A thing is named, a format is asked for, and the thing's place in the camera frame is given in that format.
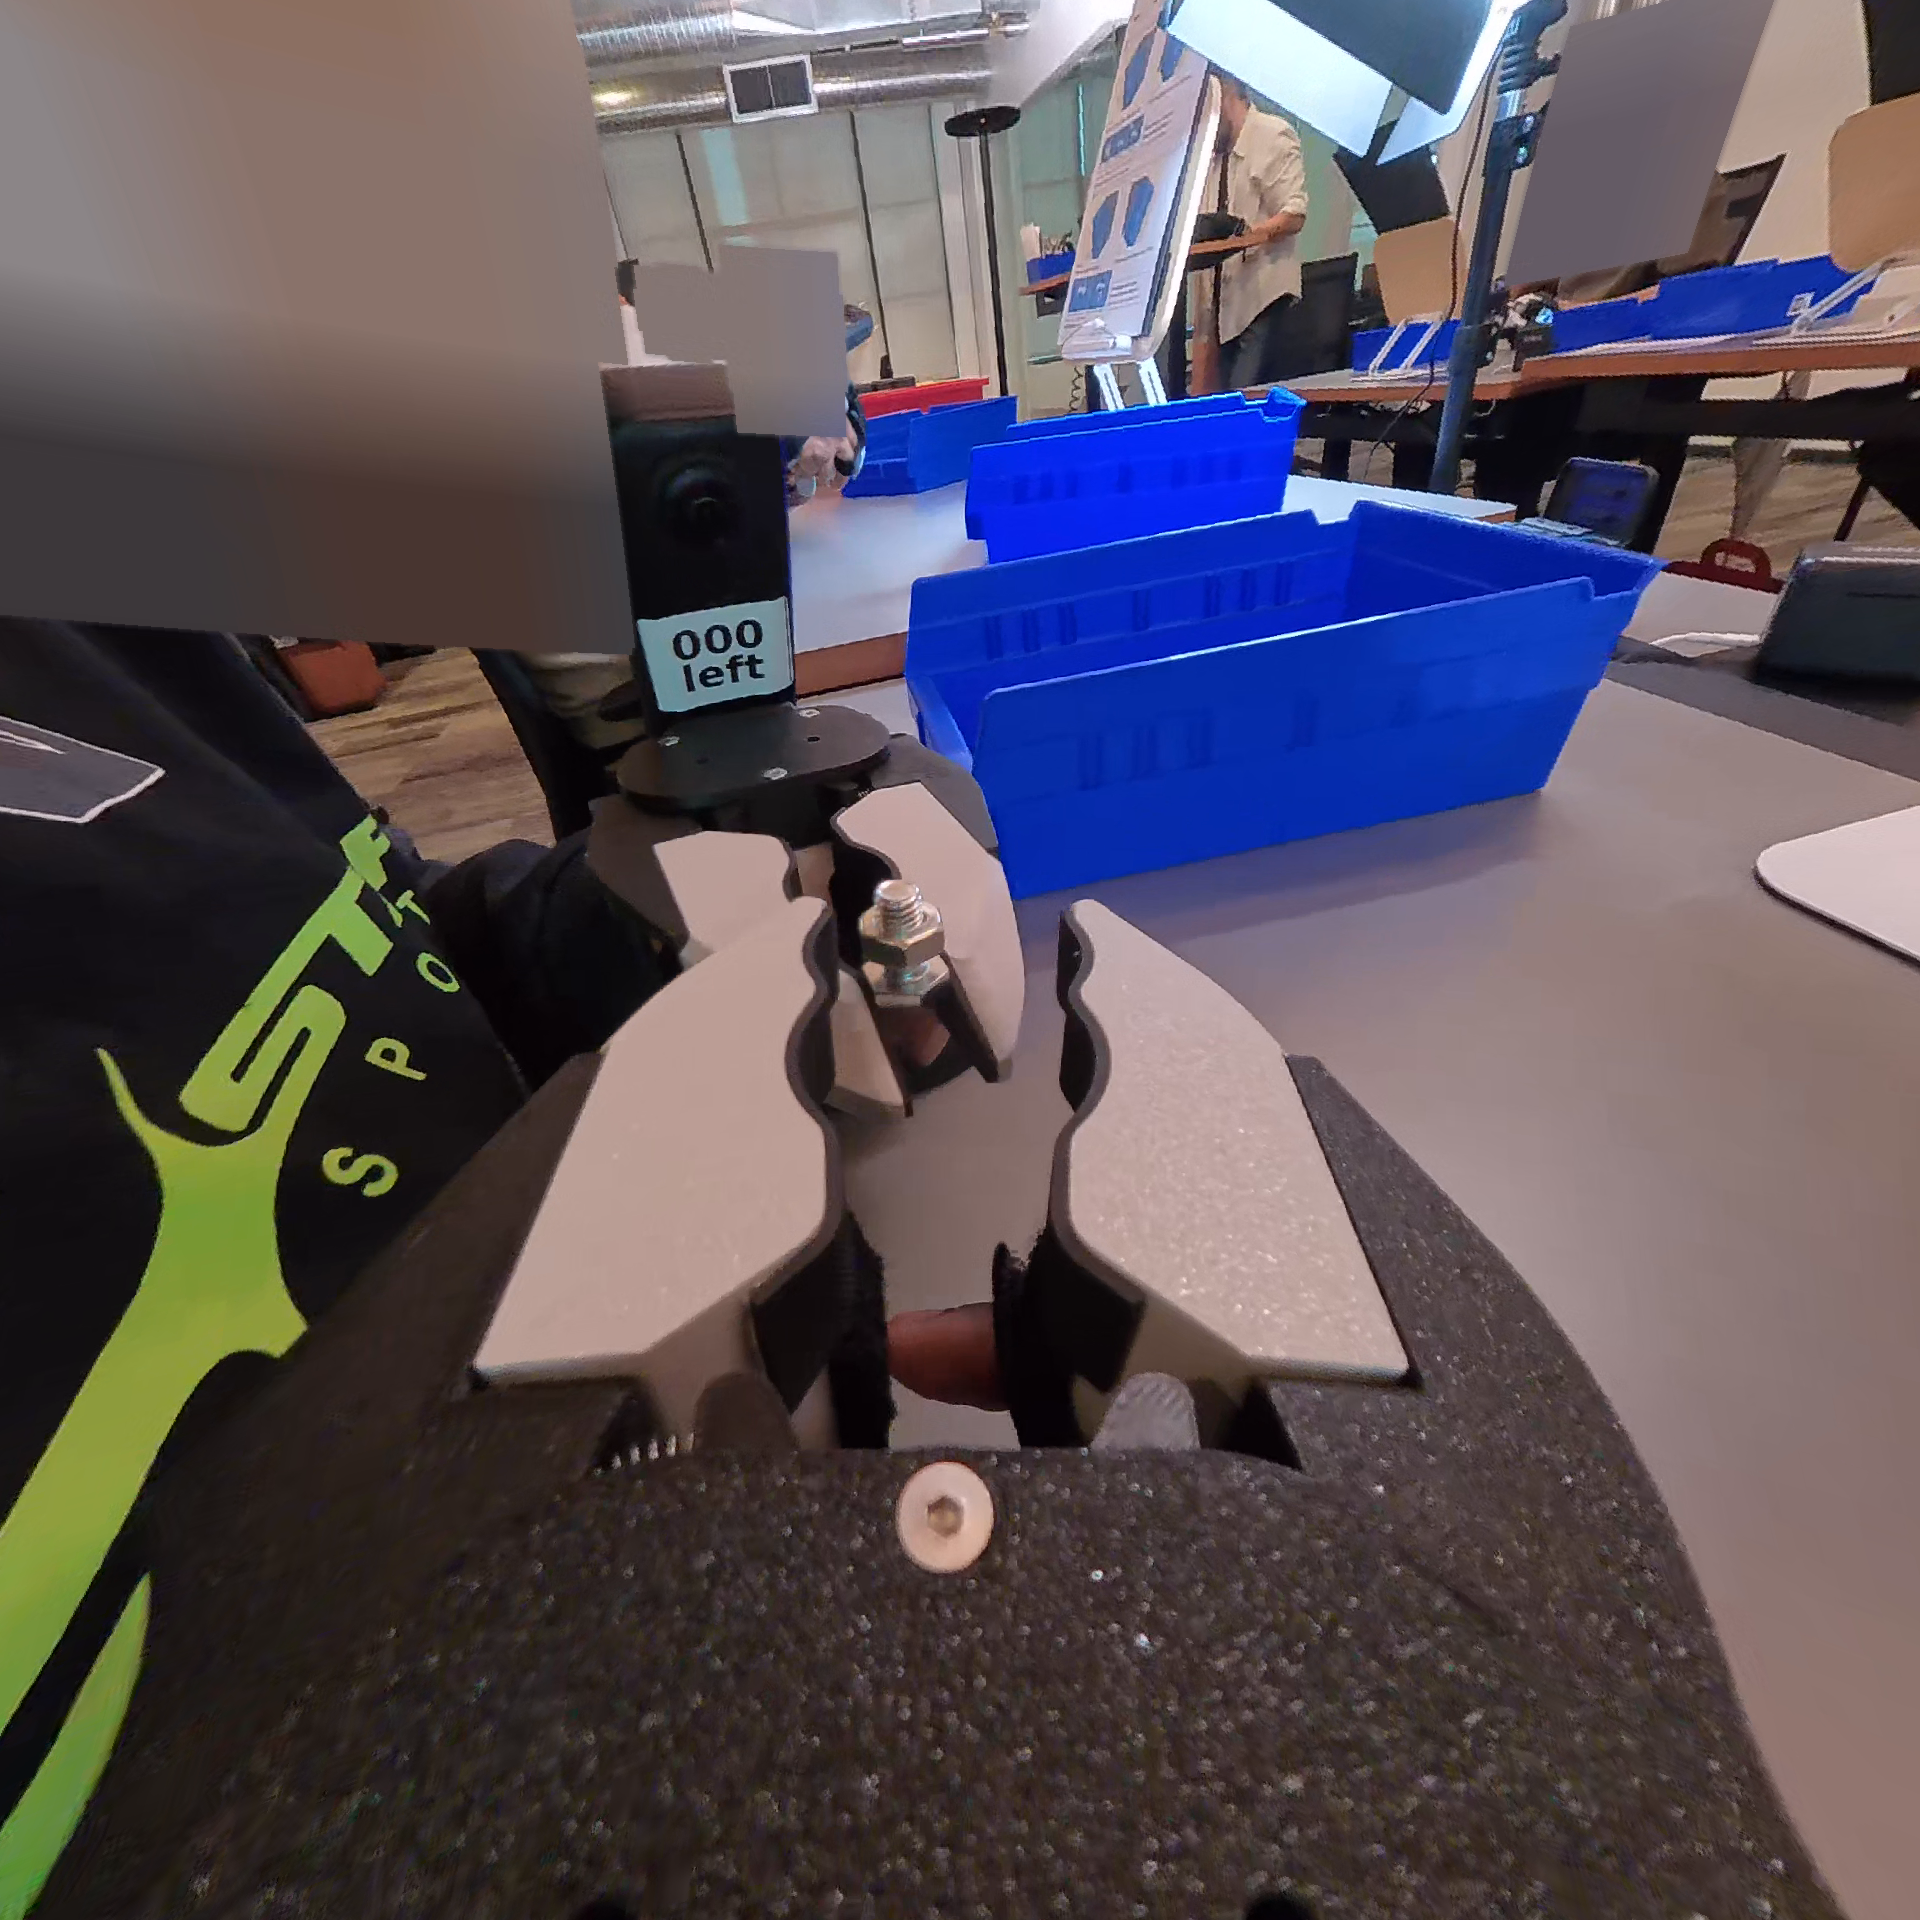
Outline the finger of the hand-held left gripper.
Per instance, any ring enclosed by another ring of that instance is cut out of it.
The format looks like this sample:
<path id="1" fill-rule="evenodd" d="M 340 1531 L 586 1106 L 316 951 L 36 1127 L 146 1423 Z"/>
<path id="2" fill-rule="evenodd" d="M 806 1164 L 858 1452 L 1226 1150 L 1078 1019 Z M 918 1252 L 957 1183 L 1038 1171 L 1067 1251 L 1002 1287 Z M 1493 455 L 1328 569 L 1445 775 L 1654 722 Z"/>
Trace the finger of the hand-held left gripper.
<path id="1" fill-rule="evenodd" d="M 764 832 L 690 832 L 662 841 L 656 862 L 685 930 L 683 967 L 700 966 L 766 922 L 781 900 L 808 897 L 828 904 L 831 891 L 831 852 L 826 847 L 794 850 Z M 853 1119 L 907 1119 L 910 1092 L 879 1036 L 870 996 L 848 963 L 837 970 L 830 1027 L 830 1104 Z"/>
<path id="2" fill-rule="evenodd" d="M 943 918 L 948 980 L 923 1002 L 986 1081 L 1013 1071 L 1023 1018 L 1023 953 L 999 858 L 926 786 L 879 786 L 831 818 L 842 911 L 879 880 L 912 880 Z"/>

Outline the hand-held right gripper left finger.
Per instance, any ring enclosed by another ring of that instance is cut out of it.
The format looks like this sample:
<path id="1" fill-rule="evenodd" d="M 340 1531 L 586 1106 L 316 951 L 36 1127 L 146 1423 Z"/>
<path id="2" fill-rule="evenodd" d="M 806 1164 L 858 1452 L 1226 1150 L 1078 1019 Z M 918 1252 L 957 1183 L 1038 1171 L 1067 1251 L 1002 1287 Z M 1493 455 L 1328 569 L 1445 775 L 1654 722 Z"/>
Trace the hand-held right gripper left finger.
<path id="1" fill-rule="evenodd" d="M 760 1374 L 806 1449 L 839 1442 L 835 977 L 830 905 L 802 897 L 612 1036 L 474 1358 L 483 1378 L 637 1380 L 656 1425 L 690 1433 L 711 1380 Z"/>

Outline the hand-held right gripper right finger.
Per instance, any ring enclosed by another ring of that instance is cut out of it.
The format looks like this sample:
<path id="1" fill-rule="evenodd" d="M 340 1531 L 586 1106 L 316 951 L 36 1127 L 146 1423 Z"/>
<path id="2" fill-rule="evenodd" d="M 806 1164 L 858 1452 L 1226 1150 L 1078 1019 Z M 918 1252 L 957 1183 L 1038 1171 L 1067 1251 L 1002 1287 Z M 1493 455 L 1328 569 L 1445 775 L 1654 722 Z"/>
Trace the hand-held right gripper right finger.
<path id="1" fill-rule="evenodd" d="M 1412 1386 L 1284 1047 L 1098 900 L 1062 912 L 1050 1348 L 1093 1436 L 1136 1376 L 1226 1433 L 1271 1383 Z"/>

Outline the short steel bolt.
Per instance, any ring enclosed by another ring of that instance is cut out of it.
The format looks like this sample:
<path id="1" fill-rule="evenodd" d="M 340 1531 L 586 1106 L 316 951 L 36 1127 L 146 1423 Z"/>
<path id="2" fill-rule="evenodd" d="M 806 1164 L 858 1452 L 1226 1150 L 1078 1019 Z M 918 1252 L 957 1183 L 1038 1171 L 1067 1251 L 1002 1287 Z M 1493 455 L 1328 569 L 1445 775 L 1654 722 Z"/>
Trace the short steel bolt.
<path id="1" fill-rule="evenodd" d="M 879 880 L 874 887 L 870 905 L 862 914 L 868 914 L 870 911 L 877 911 L 885 922 L 912 922 L 922 914 L 940 914 L 940 911 L 923 898 L 923 891 L 917 882 L 901 878 Z M 879 967 L 868 967 L 862 961 L 862 975 L 874 1006 L 879 1011 L 899 1006 L 923 1006 L 923 1002 L 948 980 L 950 970 L 943 951 L 941 963 L 915 972 L 885 972 Z"/>

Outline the person's left forearm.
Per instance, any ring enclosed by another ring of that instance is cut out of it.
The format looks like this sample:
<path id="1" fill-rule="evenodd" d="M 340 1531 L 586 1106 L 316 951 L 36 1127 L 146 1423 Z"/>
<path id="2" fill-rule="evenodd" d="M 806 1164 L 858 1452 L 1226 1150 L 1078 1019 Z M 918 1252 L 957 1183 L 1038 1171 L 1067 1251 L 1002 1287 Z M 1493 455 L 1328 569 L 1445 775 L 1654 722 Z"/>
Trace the person's left forearm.
<path id="1" fill-rule="evenodd" d="M 677 975 L 656 929 L 592 872 L 588 832 L 430 859 L 421 882 L 452 972 L 528 1088 L 602 1050 Z"/>

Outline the person's right hand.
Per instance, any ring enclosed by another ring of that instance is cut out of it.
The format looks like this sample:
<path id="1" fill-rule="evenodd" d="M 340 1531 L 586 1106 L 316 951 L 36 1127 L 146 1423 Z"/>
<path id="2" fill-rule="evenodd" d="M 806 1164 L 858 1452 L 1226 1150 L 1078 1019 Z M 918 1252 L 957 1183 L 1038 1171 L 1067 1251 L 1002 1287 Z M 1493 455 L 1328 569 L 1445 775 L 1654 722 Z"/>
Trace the person's right hand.
<path id="1" fill-rule="evenodd" d="M 923 1401 L 1006 1410 L 989 1304 L 896 1315 L 887 1363 L 892 1378 Z"/>

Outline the orange box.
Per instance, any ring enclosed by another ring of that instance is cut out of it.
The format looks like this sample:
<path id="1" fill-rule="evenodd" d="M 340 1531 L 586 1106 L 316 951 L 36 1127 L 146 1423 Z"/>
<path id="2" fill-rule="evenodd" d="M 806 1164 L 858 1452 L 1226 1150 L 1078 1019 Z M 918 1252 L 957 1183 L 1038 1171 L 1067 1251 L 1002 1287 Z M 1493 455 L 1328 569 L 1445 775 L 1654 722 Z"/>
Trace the orange box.
<path id="1" fill-rule="evenodd" d="M 367 711 L 387 690 L 381 664 L 357 640 L 290 640 L 277 657 L 307 719 Z"/>

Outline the black floor lamp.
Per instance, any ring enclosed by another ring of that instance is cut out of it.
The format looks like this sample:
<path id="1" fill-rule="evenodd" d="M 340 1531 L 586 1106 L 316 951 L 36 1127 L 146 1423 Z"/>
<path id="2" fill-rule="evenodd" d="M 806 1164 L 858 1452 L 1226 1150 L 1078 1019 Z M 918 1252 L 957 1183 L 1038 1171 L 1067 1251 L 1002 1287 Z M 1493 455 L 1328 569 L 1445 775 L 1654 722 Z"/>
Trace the black floor lamp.
<path id="1" fill-rule="evenodd" d="M 950 140 L 960 145 L 970 145 L 975 159 L 975 174 L 978 174 L 978 203 L 981 203 L 981 219 L 982 219 L 982 257 L 987 260 L 987 279 L 992 291 L 992 340 L 994 340 L 994 371 L 999 383 L 999 395 L 1013 399 L 1014 385 L 1008 371 L 1008 352 L 1006 352 L 1006 311 L 1003 311 L 1003 292 L 1002 292 L 1002 235 L 999 235 L 999 215 L 997 215 L 997 200 L 994 200 L 994 138 L 1011 132 L 1020 126 L 1020 108 L 1006 104 L 989 104 L 967 112 L 957 112 L 943 122 L 943 131 Z"/>

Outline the person's black printed shirt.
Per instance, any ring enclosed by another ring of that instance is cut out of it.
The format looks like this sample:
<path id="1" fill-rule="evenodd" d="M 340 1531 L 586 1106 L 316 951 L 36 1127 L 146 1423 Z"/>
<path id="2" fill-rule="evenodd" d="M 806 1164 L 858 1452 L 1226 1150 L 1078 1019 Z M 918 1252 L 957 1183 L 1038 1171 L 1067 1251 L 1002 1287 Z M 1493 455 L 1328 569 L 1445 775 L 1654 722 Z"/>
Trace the person's black printed shirt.
<path id="1" fill-rule="evenodd" d="M 4 620 L 4 1916 L 127 1715 L 170 1458 L 516 1114 L 421 862 L 218 635 Z"/>

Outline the instruction poster on stand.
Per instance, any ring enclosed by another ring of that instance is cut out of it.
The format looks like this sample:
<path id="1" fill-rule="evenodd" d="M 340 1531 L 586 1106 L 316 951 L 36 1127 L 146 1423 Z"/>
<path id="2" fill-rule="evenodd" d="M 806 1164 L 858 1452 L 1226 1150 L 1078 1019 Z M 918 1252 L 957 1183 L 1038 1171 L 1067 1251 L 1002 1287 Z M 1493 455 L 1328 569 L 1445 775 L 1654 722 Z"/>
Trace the instruction poster on stand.
<path id="1" fill-rule="evenodd" d="M 1100 414 L 1124 408 L 1124 377 L 1164 404 L 1162 351 L 1187 331 L 1221 89 L 1174 16 L 1173 2 L 1140 2 L 1126 20 L 1062 303 L 1061 358 L 1085 374 Z"/>

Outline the black light stand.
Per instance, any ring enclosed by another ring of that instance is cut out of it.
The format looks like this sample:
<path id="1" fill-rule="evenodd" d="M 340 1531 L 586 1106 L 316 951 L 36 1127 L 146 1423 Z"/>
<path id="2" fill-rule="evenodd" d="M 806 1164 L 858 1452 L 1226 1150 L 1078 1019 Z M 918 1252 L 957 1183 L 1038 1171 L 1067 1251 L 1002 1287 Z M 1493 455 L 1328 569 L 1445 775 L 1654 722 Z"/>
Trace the black light stand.
<path id="1" fill-rule="evenodd" d="M 1475 408 L 1482 345 L 1491 319 L 1496 255 L 1510 186 L 1528 167 L 1540 116 L 1526 108 L 1528 91 L 1547 81 L 1556 56 L 1543 56 L 1543 36 L 1568 14 L 1566 2 L 1525 2 L 1508 19 L 1493 68 L 1495 123 L 1482 148 L 1479 203 L 1468 274 L 1455 303 L 1455 336 L 1446 362 L 1446 395 L 1432 439 L 1428 491 L 1454 497 L 1461 451 Z"/>

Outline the small black charging dock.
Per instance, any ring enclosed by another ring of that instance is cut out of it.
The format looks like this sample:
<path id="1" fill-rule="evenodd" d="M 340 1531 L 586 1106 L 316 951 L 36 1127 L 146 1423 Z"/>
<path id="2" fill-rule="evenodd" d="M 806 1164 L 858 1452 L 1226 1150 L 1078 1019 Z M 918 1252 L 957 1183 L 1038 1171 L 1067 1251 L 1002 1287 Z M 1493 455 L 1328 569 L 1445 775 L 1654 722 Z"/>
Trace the small black charging dock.
<path id="1" fill-rule="evenodd" d="M 1540 523 L 1562 538 L 1635 546 L 1647 516 L 1660 473 L 1638 463 L 1566 460 L 1551 480 Z"/>

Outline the black charging case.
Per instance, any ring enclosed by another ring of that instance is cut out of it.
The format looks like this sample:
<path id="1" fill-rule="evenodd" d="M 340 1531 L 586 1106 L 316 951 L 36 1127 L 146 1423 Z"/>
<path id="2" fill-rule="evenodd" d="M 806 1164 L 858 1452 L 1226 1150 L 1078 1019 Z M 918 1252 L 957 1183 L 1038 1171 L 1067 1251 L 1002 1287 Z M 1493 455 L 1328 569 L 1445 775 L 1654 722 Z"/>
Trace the black charging case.
<path id="1" fill-rule="evenodd" d="M 1917 689 L 1917 550 L 1811 545 L 1760 639 L 1771 678 Z"/>

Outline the wooden office table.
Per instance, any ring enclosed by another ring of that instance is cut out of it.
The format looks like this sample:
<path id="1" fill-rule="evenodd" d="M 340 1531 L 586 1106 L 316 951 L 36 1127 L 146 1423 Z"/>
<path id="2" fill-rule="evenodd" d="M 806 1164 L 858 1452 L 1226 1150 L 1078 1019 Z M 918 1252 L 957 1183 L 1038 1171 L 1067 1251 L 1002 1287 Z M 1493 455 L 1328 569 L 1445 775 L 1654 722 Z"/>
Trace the wooden office table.
<path id="1" fill-rule="evenodd" d="M 1916 329 L 1776 329 L 1709 340 L 1619 344 L 1590 352 L 1549 352 L 1510 371 L 1477 374 L 1469 432 L 1493 439 L 1543 394 L 1573 391 L 1575 434 L 1622 434 L 1635 444 L 1677 439 L 1760 439 L 1804 444 L 1917 442 L 1917 399 L 1901 385 L 1916 374 Z M 1764 379 L 1795 374 L 1885 374 L 1891 386 L 1847 388 L 1804 400 L 1727 400 L 1704 395 L 1715 379 Z"/>

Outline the studio LED light panel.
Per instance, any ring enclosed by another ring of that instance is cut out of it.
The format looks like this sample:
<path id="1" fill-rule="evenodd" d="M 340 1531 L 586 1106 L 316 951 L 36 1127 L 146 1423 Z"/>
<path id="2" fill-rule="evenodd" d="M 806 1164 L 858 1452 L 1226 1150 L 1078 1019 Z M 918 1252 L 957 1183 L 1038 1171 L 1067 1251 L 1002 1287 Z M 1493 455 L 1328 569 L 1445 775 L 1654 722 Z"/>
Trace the studio LED light panel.
<path id="1" fill-rule="evenodd" d="M 1206 62 L 1221 98 L 1268 100 L 1349 153 L 1368 151 L 1389 95 L 1404 95 L 1383 162 L 1435 145 L 1493 86 L 1484 159 L 1508 174 L 1532 162 L 1526 96 L 1558 66 L 1540 48 L 1566 16 L 1566 2 L 1173 2 L 1157 23 Z"/>

